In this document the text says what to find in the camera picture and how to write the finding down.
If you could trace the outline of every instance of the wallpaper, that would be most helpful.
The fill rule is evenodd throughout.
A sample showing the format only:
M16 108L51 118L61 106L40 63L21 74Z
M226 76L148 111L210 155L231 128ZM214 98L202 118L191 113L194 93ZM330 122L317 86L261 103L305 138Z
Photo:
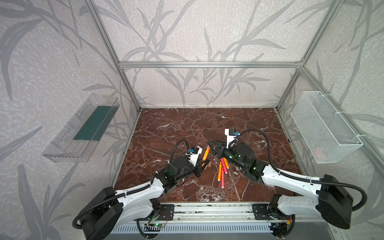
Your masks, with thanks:
M351 240L379 240L384 234L384 177L376 170L362 149L358 149L337 163L318 164L308 148L303 136L297 128L291 111L295 107L303 91L315 91L304 76L300 76L283 102L279 113L289 134L291 141L298 150L301 163L308 175L323 177L329 174L339 182L357 185L368 195L368 201L363 208L352 212L351 228L347 234ZM347 189L357 204L361 195L359 192Z
M331 2L95 0L120 61L300 61ZM144 107L273 107L293 70L125 72Z
M384 154L384 1L346 2L306 67Z
M112 184L137 111L82 1L0 1L0 239L72 240ZM87 163L42 156L91 93L120 107Z
M126 76L137 96L142 96L138 100L143 106L274 107L294 71L291 68L143 68L127 71Z

